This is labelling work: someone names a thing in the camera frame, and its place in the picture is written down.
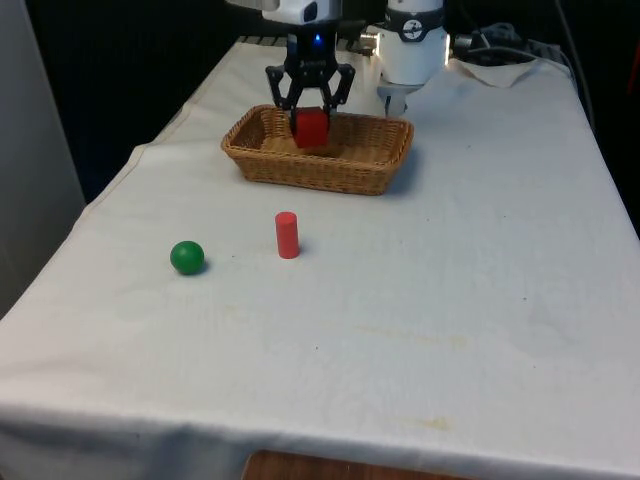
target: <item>red cylinder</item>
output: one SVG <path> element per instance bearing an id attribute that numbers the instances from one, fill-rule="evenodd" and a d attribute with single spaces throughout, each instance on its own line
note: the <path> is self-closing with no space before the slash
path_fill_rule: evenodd
<path id="1" fill-rule="evenodd" d="M 298 217 L 295 213 L 282 212 L 276 215 L 278 253 L 281 258 L 291 260 L 300 255 L 298 243 Z"/>

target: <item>basket rim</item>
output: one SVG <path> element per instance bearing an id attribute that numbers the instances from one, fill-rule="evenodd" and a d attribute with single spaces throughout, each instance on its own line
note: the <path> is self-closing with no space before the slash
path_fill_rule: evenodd
<path id="1" fill-rule="evenodd" d="M 252 107 L 247 113 L 245 113 L 245 115 L 231 128 L 231 130 L 229 130 L 229 132 L 224 136 L 220 144 L 220 147 L 222 148 L 222 150 L 225 151 L 225 153 L 227 153 L 227 155 L 229 155 L 231 158 L 242 156 L 244 158 L 252 158 L 252 159 L 258 159 L 258 160 L 265 159 L 265 155 L 266 155 L 269 157 L 268 160 L 272 162 L 279 161 L 279 160 L 291 161 L 291 160 L 297 159 L 297 160 L 304 160 L 307 162 L 311 161 L 316 164 L 331 164 L 334 166 L 336 164 L 338 165 L 343 164 L 345 166 L 354 165 L 354 162 L 351 160 L 344 160 L 344 159 L 334 158 L 334 157 L 324 157 L 320 155 L 311 155 L 311 154 L 305 154 L 305 153 L 279 152 L 276 150 L 258 150 L 254 148 L 237 147 L 232 145 L 233 141 L 235 140 L 236 136 L 238 135 L 238 133 L 240 132 L 244 124 L 247 121 L 249 121 L 251 118 L 253 118 L 254 115 L 265 110 L 279 110 L 279 109 L 274 105 L 256 105 Z M 344 113 L 344 112 L 339 112 L 336 115 L 359 117 L 359 118 L 375 118 L 375 119 L 381 118 L 381 117 L 375 117 L 372 115 Z M 368 169 L 372 171 L 376 171 L 376 170 L 389 171 L 390 169 L 395 170 L 399 168 L 400 165 L 402 164 L 402 159 L 407 153 L 406 152 L 407 145 L 410 145 L 411 140 L 413 139 L 413 135 L 414 135 L 413 124 L 408 120 L 405 120 L 403 118 L 397 118 L 397 117 L 387 117 L 386 121 L 389 123 L 395 123 L 401 126 L 402 131 L 398 135 L 399 137 L 402 137 L 401 147 L 398 149 L 397 152 L 394 152 L 394 154 L 385 163 L 378 163 L 378 164 L 362 163 L 358 165 L 358 168 Z"/>

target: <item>stain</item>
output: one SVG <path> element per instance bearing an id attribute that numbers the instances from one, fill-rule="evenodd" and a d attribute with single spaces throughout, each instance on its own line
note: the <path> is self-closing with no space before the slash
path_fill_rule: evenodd
<path id="1" fill-rule="evenodd" d="M 453 348 L 454 350 L 462 350 L 469 345 L 469 339 L 461 335 L 454 335 L 449 338 L 449 343 L 451 345 L 451 348 Z"/>
<path id="2" fill-rule="evenodd" d="M 386 338 L 393 338 L 398 340 L 412 340 L 420 343 L 428 343 L 430 345 L 435 345 L 439 343 L 437 338 L 425 337 L 423 335 L 414 335 L 412 333 L 401 332 L 399 330 L 385 330 L 383 328 L 367 327 L 364 325 L 358 325 L 355 327 L 355 329 L 362 333 L 367 333 L 370 335 L 379 335 L 381 337 L 386 337 Z"/>
<path id="3" fill-rule="evenodd" d="M 368 335 L 378 335 L 385 338 L 395 340 L 406 340 L 426 345 L 444 345 L 450 346 L 454 350 L 462 350 L 469 345 L 469 339 L 461 335 L 453 335 L 451 337 L 428 337 L 425 335 L 415 335 L 411 332 L 403 332 L 400 330 L 387 330 L 384 328 L 369 327 L 366 325 L 358 325 L 354 327 L 361 333 Z"/>
<path id="4" fill-rule="evenodd" d="M 450 432 L 453 430 L 453 425 L 446 417 L 437 417 L 431 420 L 424 420 L 421 418 L 406 418 L 404 419 L 404 421 L 411 425 L 426 428 L 429 430 L 438 430 L 440 432 Z"/>

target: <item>wicker basket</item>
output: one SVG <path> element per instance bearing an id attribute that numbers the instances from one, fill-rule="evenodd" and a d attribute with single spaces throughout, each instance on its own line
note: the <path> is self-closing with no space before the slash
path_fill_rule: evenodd
<path id="1" fill-rule="evenodd" d="M 402 166 L 413 125 L 400 119 L 336 114 L 329 145 L 299 149 L 280 109 L 252 108 L 225 136 L 222 149 L 247 180 L 342 193 L 382 195 Z"/>

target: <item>wooden floor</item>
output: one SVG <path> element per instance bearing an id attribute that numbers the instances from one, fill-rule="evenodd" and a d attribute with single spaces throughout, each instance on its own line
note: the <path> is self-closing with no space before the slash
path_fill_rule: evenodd
<path id="1" fill-rule="evenodd" d="M 243 480 L 462 480 L 445 475 L 323 460 L 285 453 L 260 452 L 247 463 Z"/>

